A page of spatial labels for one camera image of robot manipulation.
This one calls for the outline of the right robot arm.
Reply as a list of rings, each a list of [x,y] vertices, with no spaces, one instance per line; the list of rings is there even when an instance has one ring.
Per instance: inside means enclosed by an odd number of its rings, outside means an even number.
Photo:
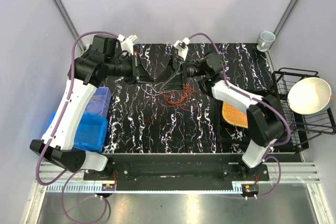
[[[265,160],[267,151],[289,126],[276,107],[275,97],[262,97],[231,84],[221,75],[222,70],[222,57],[216,52],[194,61],[171,56],[155,83],[161,85],[161,91],[175,91],[182,90],[189,78],[200,77],[199,89],[205,95],[226,102],[246,115],[250,142],[238,173],[242,179],[250,180],[256,176],[257,166]]]

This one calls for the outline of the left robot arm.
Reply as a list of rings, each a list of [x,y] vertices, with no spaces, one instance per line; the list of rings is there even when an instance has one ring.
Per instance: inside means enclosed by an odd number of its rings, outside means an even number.
[[[84,111],[97,88],[107,77],[124,77],[128,84],[151,83],[153,79],[134,51],[136,35],[124,37],[92,32],[93,41],[78,58],[71,58],[65,92],[56,114],[41,140],[29,148],[39,156],[36,168],[46,160],[70,172],[95,170],[103,180],[113,175],[108,158],[74,147],[75,135]]]

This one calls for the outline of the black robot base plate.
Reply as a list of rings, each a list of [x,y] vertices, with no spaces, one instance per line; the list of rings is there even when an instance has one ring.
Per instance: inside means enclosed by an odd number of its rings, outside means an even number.
[[[222,180],[267,182],[268,168],[259,164],[248,170],[241,154],[108,154],[110,169],[118,181],[138,177],[179,178],[182,176]]]

